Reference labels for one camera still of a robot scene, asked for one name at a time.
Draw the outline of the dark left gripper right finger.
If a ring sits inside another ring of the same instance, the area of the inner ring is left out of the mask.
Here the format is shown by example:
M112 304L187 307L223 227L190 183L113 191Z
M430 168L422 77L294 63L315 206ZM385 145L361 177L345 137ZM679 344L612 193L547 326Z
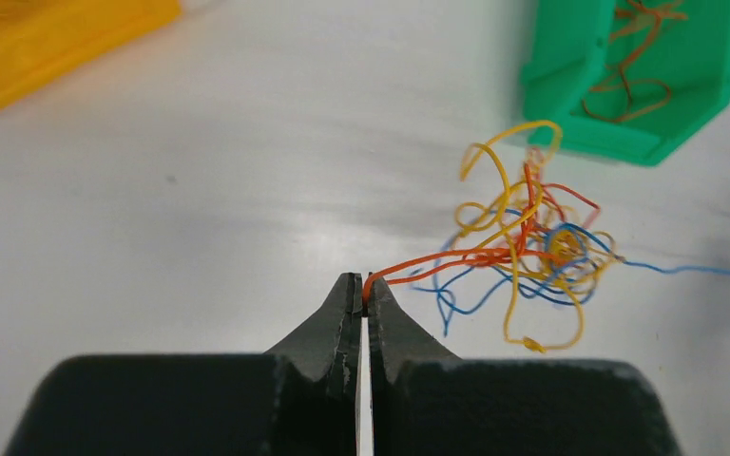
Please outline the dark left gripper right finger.
M613 360L468 359L373 277L369 320L378 455L678 455L650 382Z

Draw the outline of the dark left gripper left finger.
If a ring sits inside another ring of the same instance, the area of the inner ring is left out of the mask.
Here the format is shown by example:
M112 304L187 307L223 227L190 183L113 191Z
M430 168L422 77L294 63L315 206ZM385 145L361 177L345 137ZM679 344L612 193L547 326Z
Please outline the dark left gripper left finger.
M88 354L32 394L9 455L354 455L362 278L260 353Z

